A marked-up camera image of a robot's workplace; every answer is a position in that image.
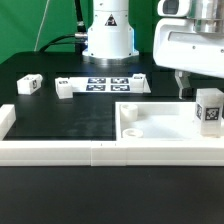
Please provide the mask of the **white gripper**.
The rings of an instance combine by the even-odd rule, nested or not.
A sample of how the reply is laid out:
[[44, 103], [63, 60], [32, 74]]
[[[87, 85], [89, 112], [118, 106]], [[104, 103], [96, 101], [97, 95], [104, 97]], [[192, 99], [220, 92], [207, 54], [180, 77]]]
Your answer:
[[180, 99], [192, 95], [189, 72], [224, 78], [224, 0], [160, 0], [157, 12], [153, 58], [176, 69]]

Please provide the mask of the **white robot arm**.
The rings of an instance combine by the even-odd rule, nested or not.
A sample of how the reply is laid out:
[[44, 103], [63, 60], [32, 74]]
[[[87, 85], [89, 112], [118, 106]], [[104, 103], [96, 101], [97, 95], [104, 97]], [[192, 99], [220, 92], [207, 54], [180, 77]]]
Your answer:
[[[122, 64], [139, 56], [128, 20], [129, 0], [93, 0], [83, 59]], [[181, 89], [191, 73], [224, 78], [224, 0], [159, 0], [153, 59], [175, 70]]]

